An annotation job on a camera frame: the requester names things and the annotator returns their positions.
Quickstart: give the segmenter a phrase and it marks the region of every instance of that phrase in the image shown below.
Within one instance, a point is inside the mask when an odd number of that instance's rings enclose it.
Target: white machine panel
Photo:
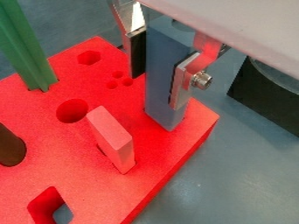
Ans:
[[[297,0],[139,0],[299,80]]]

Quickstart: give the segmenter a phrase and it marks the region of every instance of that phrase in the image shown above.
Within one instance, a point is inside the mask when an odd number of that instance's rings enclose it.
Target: blue-gray metal block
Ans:
[[[147,27],[145,55],[145,113],[167,129],[183,120],[187,104],[173,110],[168,104],[173,67],[189,55],[193,31],[173,27],[169,17],[159,17]]]

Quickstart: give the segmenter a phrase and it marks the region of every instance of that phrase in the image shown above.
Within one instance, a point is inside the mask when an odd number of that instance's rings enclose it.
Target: screw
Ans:
[[[200,90],[205,90],[211,85],[211,76],[205,73],[205,71],[200,71],[191,78],[191,84],[193,87]]]

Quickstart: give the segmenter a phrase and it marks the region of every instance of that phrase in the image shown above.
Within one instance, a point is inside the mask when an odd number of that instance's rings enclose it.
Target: small block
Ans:
[[[125,174],[136,165],[132,136],[103,106],[89,111],[87,118],[99,148]]]

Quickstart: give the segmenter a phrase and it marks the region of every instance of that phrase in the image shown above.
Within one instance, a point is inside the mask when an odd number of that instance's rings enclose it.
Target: foam surface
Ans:
[[[87,59],[84,54],[84,64],[77,56],[85,52],[97,56]],[[167,132],[144,113],[144,76],[128,81],[127,56],[101,38],[53,56],[50,64],[60,82],[46,93],[29,92],[16,74],[0,81],[1,123],[26,144],[24,161],[0,166],[0,223],[33,223],[26,206],[49,186],[73,213],[70,223],[128,223],[199,148],[219,116],[191,100],[181,124]],[[76,108],[74,122],[58,120],[57,108],[70,99],[84,101],[88,111],[103,105],[132,135],[136,166],[127,175],[97,149],[85,108]]]

